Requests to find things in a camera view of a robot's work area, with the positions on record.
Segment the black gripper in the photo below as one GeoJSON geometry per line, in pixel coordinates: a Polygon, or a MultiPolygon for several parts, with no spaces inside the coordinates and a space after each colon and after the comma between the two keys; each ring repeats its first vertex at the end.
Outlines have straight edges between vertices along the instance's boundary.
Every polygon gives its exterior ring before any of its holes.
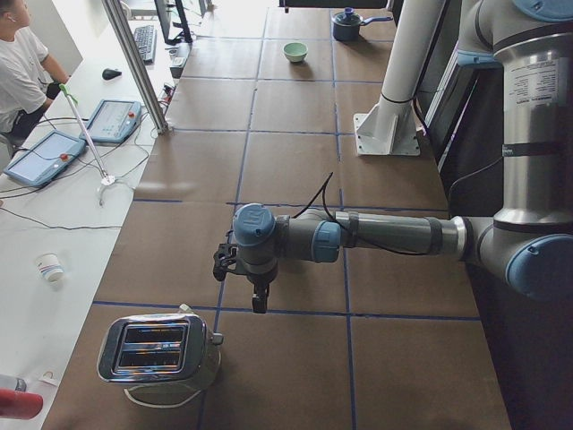
{"type": "Polygon", "coordinates": [[[267,312],[269,287],[277,275],[277,260],[272,260],[263,265],[251,265],[248,267],[247,279],[254,285],[252,294],[252,311],[254,313],[267,312]]]}

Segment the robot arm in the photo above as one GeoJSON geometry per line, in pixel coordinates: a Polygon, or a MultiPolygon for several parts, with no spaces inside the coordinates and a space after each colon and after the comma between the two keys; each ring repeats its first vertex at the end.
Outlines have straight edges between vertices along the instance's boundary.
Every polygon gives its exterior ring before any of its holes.
{"type": "Polygon", "coordinates": [[[503,70],[503,205],[491,217],[409,218],[305,208],[276,216],[258,203],[233,219],[234,241],[213,274],[245,276],[252,309],[267,310],[280,258],[334,262],[341,248],[453,254],[536,300],[572,293],[572,211],[565,178],[572,146],[572,4],[465,1],[458,63],[503,70]]]}

